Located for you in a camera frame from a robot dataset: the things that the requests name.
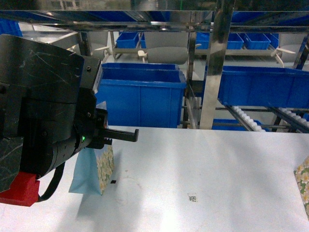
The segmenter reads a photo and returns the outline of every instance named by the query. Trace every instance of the light blue bag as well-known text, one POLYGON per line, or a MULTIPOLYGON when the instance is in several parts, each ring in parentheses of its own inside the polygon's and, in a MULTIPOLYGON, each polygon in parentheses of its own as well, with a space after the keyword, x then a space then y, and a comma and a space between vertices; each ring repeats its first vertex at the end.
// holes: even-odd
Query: light blue bag
MULTIPOLYGON (((106 109, 106 103, 97 105, 106 109)), ((102 195, 114 169, 111 145, 97 150, 84 148, 78 154, 69 192, 102 195)))

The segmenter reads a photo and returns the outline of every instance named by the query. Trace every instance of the blue storage bin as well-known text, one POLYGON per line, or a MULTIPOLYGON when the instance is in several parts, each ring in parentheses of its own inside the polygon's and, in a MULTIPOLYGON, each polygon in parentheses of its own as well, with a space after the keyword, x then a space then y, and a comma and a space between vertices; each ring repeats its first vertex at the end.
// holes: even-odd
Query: blue storage bin
POLYGON ((177 64, 143 64, 143 63, 105 63, 103 68, 116 69, 158 69, 158 70, 179 70, 177 64))
POLYGON ((237 33, 229 34, 227 49, 241 49, 243 46, 243 40, 237 33))
POLYGON ((136 48, 138 41, 137 32, 122 32, 116 40, 118 48, 136 48))
MULTIPOLYGON (((254 120, 257 125, 262 125, 262 123, 258 120, 254 120)), ((238 124, 238 121, 236 119, 214 119, 214 123, 233 123, 238 124)), ((233 127, 233 126, 212 126, 213 130, 221 130, 221 131, 247 131, 244 127, 233 127)))
POLYGON ((145 41, 145 35, 144 34, 140 39, 140 46, 141 46, 141 48, 146 48, 146 41, 145 41))
POLYGON ((246 44, 246 48, 252 50, 266 50, 270 45, 270 40, 264 34, 248 33, 240 34, 246 44))
POLYGON ((270 40, 270 45, 274 48, 279 46, 279 34, 265 34, 266 37, 270 40))
POLYGON ((309 108, 309 72, 287 68, 224 66, 223 105, 309 108))
POLYGON ((22 36, 18 23, 7 19, 0 19, 0 34, 22 36))
POLYGON ((185 87, 181 71, 108 68, 96 98, 110 125, 177 128, 185 87))
POLYGON ((197 33, 196 44, 201 44, 197 49, 208 49, 209 44, 209 33, 197 33))

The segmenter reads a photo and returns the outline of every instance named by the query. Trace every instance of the red mount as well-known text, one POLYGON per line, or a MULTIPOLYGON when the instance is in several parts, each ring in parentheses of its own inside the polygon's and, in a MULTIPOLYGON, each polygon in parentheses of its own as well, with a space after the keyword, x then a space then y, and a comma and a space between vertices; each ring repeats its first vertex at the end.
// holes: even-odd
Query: red mount
POLYGON ((39 186, 36 174, 19 172, 10 189, 0 193, 0 203, 32 206, 38 201, 39 186))

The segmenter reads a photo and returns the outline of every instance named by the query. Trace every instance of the white table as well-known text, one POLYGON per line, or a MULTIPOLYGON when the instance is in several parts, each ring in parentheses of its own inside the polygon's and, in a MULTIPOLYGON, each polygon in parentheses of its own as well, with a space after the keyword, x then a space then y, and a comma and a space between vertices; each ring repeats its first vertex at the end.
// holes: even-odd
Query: white table
POLYGON ((117 182, 103 196, 68 193, 74 157, 50 200, 0 204, 0 231, 309 231, 293 174, 309 135, 140 128, 137 143, 113 147, 117 182))

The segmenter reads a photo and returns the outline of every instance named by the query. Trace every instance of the floral package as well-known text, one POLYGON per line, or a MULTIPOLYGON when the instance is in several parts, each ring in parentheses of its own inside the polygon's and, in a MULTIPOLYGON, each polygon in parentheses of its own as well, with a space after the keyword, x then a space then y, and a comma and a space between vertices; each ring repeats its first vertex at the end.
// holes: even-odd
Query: floral package
MULTIPOLYGON (((97 105, 106 109, 106 103, 97 105)), ((78 154, 69 192, 102 195, 114 169, 111 145, 103 149, 84 148, 78 154)))
POLYGON ((309 156, 294 171, 294 174, 309 220, 309 156))

